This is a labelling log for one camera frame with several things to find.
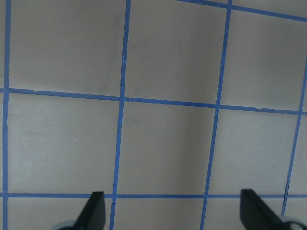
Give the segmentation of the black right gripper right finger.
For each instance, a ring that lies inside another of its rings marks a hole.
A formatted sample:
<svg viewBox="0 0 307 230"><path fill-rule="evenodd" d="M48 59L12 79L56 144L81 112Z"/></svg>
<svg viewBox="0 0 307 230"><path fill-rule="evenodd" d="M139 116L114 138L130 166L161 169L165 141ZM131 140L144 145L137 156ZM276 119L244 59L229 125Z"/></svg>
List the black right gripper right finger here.
<svg viewBox="0 0 307 230"><path fill-rule="evenodd" d="M246 230L282 230L283 222L252 190L240 193L240 220Z"/></svg>

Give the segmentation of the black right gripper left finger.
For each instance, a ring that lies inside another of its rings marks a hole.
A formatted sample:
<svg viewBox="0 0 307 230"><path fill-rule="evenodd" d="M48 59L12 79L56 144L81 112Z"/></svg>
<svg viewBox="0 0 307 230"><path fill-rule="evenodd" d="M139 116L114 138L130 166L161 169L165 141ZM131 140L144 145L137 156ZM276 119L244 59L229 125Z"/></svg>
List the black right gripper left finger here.
<svg viewBox="0 0 307 230"><path fill-rule="evenodd" d="M77 218L76 230L103 230L106 224L104 192L93 192Z"/></svg>

